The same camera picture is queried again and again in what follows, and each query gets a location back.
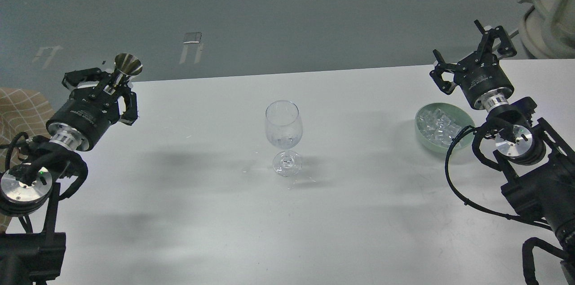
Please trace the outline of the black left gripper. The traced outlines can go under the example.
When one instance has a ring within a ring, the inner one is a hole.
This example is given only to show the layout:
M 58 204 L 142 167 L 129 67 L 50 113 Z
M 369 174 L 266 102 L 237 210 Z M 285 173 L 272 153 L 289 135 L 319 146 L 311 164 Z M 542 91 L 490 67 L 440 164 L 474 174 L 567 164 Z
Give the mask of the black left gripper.
M 95 87 L 80 88 L 80 84 L 97 83 Z M 62 84 L 70 91 L 66 103 L 46 123 L 54 136 L 66 127 L 82 136 L 77 150 L 90 151 L 103 134 L 118 121 L 132 126 L 138 118 L 137 95 L 131 89 L 116 89 L 115 96 L 104 92 L 111 82 L 111 74 L 100 68 L 66 72 Z M 124 111 L 119 114 L 118 98 L 124 100 Z

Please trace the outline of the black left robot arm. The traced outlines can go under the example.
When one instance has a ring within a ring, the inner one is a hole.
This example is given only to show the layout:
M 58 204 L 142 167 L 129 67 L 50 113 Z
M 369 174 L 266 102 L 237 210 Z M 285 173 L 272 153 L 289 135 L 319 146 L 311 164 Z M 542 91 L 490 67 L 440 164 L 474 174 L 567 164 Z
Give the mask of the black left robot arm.
M 22 140 L 25 133 L 19 133 L 8 144 L 9 151 L 20 148 L 27 158 L 1 174 L 1 213 L 17 218 L 24 229 L 1 236 L 3 285 L 45 285 L 60 275 L 66 234 L 55 230 L 59 202 L 88 178 L 80 152 L 92 150 L 111 125 L 136 121 L 137 96 L 129 81 L 141 71 L 137 66 L 66 73 L 63 85 L 71 93 L 47 122 L 49 137 Z

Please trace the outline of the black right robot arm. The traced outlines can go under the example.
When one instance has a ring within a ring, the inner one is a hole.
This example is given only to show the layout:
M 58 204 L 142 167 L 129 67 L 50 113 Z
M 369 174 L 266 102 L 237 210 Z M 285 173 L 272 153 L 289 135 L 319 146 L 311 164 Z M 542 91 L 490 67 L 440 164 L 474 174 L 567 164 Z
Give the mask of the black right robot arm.
M 569 285 L 574 283 L 575 259 L 575 154 L 573 148 L 548 121 L 533 121 L 537 107 L 534 99 L 509 102 L 514 86 L 500 66 L 500 60 L 516 56 L 510 35 L 502 26 L 474 24 L 481 41 L 458 62 L 446 62 L 433 50 L 436 64 L 430 77 L 447 95 L 460 88 L 469 107 L 487 112 L 485 122 L 466 126 L 454 137 L 444 160 L 447 184 L 464 205 L 483 213 L 505 218 L 554 233 L 559 247 L 532 237 L 522 245 L 523 277 L 528 285 L 538 283 L 533 249 L 538 247 L 561 259 L 561 268 Z M 456 189 L 449 174 L 449 161 L 456 145 L 473 134 L 472 151 L 477 160 L 503 173 L 506 183 L 501 193 L 515 214 L 487 209 Z

